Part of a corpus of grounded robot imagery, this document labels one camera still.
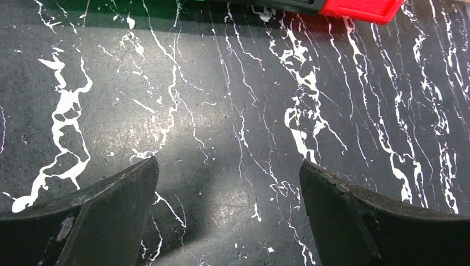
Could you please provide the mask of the red plastic bin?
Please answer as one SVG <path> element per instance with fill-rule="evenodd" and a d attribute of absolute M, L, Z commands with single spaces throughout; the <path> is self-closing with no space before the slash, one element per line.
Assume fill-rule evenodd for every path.
<path fill-rule="evenodd" d="M 319 13 L 384 25 L 393 19 L 402 4 L 403 0 L 326 0 Z"/>

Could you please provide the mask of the black plastic bin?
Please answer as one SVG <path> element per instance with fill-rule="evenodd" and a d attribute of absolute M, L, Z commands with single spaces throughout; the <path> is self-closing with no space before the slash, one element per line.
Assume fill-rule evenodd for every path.
<path fill-rule="evenodd" d="M 317 15 L 326 3 L 326 0 L 221 0 L 221 2 L 274 8 L 276 10 Z"/>

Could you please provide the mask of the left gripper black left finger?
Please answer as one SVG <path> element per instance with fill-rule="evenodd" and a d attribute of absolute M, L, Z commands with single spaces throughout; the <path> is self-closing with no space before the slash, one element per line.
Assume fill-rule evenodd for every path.
<path fill-rule="evenodd" d="M 159 178 L 150 157 L 45 204 L 1 214 L 2 265 L 135 265 Z"/>

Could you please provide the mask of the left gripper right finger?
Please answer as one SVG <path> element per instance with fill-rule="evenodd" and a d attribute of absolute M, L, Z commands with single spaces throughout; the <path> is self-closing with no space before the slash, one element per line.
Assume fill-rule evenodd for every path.
<path fill-rule="evenodd" d="M 299 179 L 322 265 L 469 264 L 469 217 L 398 201 L 309 161 Z"/>

